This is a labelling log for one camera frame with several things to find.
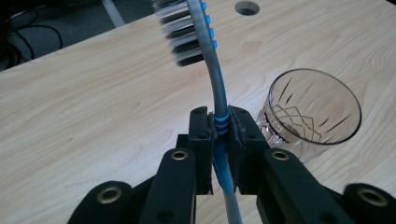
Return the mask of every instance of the glass cup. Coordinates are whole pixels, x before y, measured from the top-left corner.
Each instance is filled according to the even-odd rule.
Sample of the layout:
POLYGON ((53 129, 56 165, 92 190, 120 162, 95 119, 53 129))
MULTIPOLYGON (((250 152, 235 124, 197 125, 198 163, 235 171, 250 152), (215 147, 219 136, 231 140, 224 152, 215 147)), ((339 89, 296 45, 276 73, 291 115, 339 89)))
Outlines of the glass cup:
POLYGON ((270 147, 289 150, 308 162, 355 135, 361 107, 337 78, 295 69, 276 78, 256 121, 270 147))

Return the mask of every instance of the wooden table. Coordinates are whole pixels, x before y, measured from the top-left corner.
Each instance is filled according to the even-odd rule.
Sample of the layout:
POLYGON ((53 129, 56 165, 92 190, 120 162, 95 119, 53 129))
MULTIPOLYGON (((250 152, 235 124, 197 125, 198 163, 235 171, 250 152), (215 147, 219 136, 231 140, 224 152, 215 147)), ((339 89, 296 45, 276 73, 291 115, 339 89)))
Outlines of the wooden table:
MULTIPOLYGON (((307 164, 342 192, 364 182, 396 196, 396 7, 380 0, 260 0, 256 16, 209 0, 229 104, 256 117, 272 81, 308 67, 338 77, 362 108, 359 132, 307 164)), ((66 223, 90 189, 136 186, 186 133, 212 92, 204 63, 179 68, 149 16, 0 73, 0 222, 66 223)), ((226 222, 219 186, 197 223, 226 222)), ((246 223, 255 197, 240 196, 246 223)))

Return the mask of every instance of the toothbrush bristles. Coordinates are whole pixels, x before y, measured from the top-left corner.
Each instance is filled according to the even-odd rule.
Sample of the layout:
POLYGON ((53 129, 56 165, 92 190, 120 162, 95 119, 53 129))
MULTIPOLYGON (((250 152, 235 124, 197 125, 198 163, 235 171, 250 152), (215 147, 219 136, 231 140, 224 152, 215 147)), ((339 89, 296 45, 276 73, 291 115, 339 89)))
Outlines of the toothbrush bristles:
POLYGON ((203 61, 204 56, 186 0, 157 0, 153 1, 153 7, 161 17, 165 37, 171 39, 169 46, 173 48, 177 65, 186 66, 203 61))

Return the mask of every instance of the black cable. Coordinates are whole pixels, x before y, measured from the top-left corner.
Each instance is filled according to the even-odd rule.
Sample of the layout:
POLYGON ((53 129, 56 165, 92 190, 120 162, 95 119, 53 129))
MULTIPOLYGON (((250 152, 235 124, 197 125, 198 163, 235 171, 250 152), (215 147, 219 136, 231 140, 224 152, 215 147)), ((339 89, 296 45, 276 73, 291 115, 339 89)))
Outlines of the black cable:
POLYGON ((20 64, 22 58, 21 51, 14 45, 7 43, 7 49, 8 49, 8 65, 6 69, 20 64))
POLYGON ((22 28, 18 29, 17 31, 28 29, 28 28, 35 28, 35 27, 51 29, 53 32, 56 33, 56 35, 59 38, 59 49, 62 49, 64 47, 64 42, 62 41, 61 34, 59 33, 59 31, 57 29, 53 28, 52 26, 48 26, 48 25, 30 25, 30 26, 27 26, 27 27, 22 27, 22 28))
POLYGON ((29 62, 29 60, 25 58, 22 54, 21 54, 21 61, 23 61, 24 63, 29 62))
POLYGON ((25 43, 26 47, 29 49, 30 52, 30 58, 33 60, 35 59, 35 52, 33 51, 32 46, 29 44, 29 42, 27 41, 27 39, 21 35, 20 32, 18 32, 17 30, 14 31, 15 34, 17 34, 17 36, 25 43))

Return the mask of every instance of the cup rim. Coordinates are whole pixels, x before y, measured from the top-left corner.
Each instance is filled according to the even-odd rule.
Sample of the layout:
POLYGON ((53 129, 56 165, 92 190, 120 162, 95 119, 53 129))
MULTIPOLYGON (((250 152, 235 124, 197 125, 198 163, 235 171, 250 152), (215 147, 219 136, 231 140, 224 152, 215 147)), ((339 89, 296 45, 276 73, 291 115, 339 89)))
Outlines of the cup rim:
POLYGON ((286 71, 286 72, 282 73, 281 75, 279 75, 279 76, 273 81, 273 83, 271 84, 270 90, 268 91, 268 105, 269 105, 269 107, 270 107, 270 109, 271 109, 271 112, 272 112, 273 116, 274 116, 277 120, 279 120, 279 117, 276 115, 276 113, 275 113, 275 111, 274 111, 274 109, 273 109, 273 107, 272 107, 272 101, 271 101, 271 98, 272 98, 272 89, 274 88, 276 82, 277 82, 279 79, 281 79, 283 76, 285 76, 285 75, 287 75, 287 74, 289 74, 289 73, 291 73, 291 72, 303 71, 303 70, 304 70, 304 71, 312 71, 312 72, 321 73, 321 74, 323 74, 323 75, 328 76, 329 78, 334 79, 335 81, 337 81, 337 82, 339 82, 341 85, 343 85, 343 86, 351 93, 353 99, 355 99, 355 102, 356 102, 356 104, 358 105, 358 109, 359 109, 359 122, 358 122, 358 124, 356 125, 356 128, 355 128, 355 130, 353 131, 352 134, 350 134, 347 138, 345 138, 345 139, 343 139, 343 140, 341 140, 341 141, 337 141, 337 142, 333 142, 333 143, 319 143, 319 142, 313 142, 313 141, 311 141, 311 140, 309 140, 309 139, 306 139, 306 138, 304 138, 304 137, 302 137, 302 136, 300 136, 300 135, 298 135, 298 134, 295 134, 295 133, 294 133, 292 130, 290 130, 286 125, 284 125, 283 122, 279 122, 279 124, 280 124, 283 128, 285 128, 286 130, 288 130, 289 133, 291 133, 291 134, 294 135, 295 137, 298 137, 298 138, 300 138, 300 139, 302 139, 302 140, 304 140, 304 141, 306 141, 306 142, 308 142, 308 143, 312 143, 312 144, 320 145, 320 146, 333 146, 333 145, 338 145, 338 144, 341 144, 341 143, 345 143, 347 140, 351 139, 351 138, 358 132, 359 128, 361 127, 361 104, 359 103, 358 98, 355 96, 355 94, 353 93, 353 91, 352 91, 344 82, 342 82, 340 79, 338 79, 338 78, 336 78, 336 77, 334 77, 334 76, 332 76, 332 75, 330 75, 330 74, 328 74, 328 73, 319 71, 319 70, 317 70, 317 69, 312 69, 312 68, 295 68, 295 69, 291 69, 291 70, 286 71))

